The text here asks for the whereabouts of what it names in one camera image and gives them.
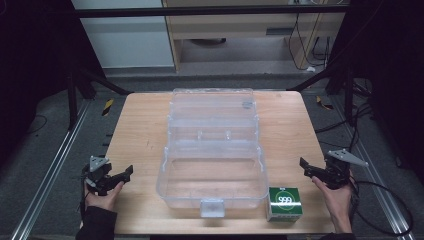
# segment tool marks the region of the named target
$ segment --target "small green box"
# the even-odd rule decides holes
[[[267,206],[269,222],[295,222],[302,214],[302,204],[297,188],[269,188]]]

